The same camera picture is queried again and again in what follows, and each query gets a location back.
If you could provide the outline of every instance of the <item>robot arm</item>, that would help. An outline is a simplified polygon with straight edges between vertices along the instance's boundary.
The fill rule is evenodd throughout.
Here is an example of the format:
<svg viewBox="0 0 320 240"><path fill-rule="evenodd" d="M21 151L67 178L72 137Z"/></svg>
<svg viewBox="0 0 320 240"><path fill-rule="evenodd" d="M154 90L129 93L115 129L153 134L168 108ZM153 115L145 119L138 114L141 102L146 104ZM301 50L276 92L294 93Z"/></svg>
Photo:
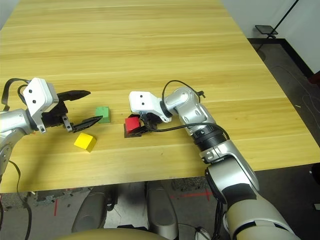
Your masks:
<svg viewBox="0 0 320 240"><path fill-rule="evenodd" d="M5 108L0 111L0 182L15 144L24 135L29 135L33 131L40 131L44 134L48 127L59 125L64 125L68 132L75 133L89 128L102 117L91 117L78 125L73 125L68 120L68 110L64 101L80 99L90 92L72 90L56 94L51 83L37 77L26 81L28 85L23 91L23 96L20 96L27 109L9 111L10 107L7 104L9 86L13 80L15 79L12 78L6 83L1 100L5 104Z"/></svg>
<svg viewBox="0 0 320 240"><path fill-rule="evenodd" d="M299 239L277 209L259 195L255 173L193 90L180 87L164 101L150 92L133 91L129 101L131 111L141 116L152 113L167 123L177 115L183 125L196 124L185 130L209 164L205 176L213 195L227 204L225 225L232 240Z"/></svg>

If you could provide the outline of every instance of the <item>wooden table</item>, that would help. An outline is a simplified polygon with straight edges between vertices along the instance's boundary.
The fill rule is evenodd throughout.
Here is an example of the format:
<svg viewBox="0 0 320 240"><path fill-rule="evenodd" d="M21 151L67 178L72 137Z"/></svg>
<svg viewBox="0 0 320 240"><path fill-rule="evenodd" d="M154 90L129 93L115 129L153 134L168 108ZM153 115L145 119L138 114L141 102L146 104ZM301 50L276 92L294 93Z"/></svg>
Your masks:
<svg viewBox="0 0 320 240"><path fill-rule="evenodd" d="M184 129L124 138L130 91L160 96L170 80L204 90L204 105L254 170L319 161L303 121L218 0L21 0L0 33L1 89L9 78L36 76L57 93L91 91L67 102L75 123L97 106L111 109L110 124L84 131L97 138L91 153L62 127L18 142L11 160L21 169L21 191L203 175ZM17 87L11 109L23 107ZM14 192L17 178L9 165L0 191Z"/></svg>

